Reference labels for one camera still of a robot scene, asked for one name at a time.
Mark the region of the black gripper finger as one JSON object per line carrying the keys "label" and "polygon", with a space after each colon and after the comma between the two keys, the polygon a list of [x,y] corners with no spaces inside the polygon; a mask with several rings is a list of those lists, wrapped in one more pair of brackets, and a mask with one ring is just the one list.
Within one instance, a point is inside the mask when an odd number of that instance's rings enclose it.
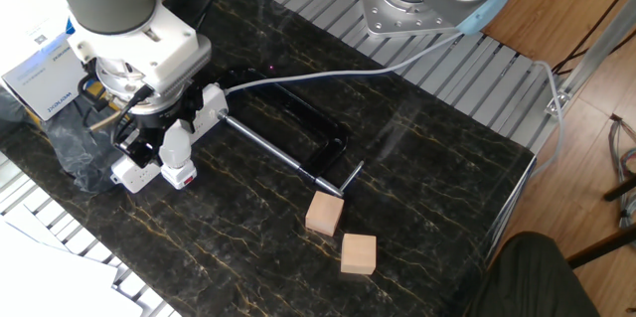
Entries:
{"label": "black gripper finger", "polygon": [[145,168],[158,157],[164,134],[157,128],[134,128],[116,133],[113,145],[138,167]]}
{"label": "black gripper finger", "polygon": [[179,107],[175,113],[177,119],[184,120],[190,131],[195,131],[197,112],[204,106],[203,88],[200,85],[190,85],[179,100]]}

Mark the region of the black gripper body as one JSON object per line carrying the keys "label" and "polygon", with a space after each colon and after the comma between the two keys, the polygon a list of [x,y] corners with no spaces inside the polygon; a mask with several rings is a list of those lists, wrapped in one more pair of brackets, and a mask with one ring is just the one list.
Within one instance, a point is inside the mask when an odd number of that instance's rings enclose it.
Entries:
{"label": "black gripper body", "polygon": [[138,128],[167,129],[178,119],[191,120],[192,109],[185,101],[177,101],[175,104],[158,112],[134,114],[133,117]]}

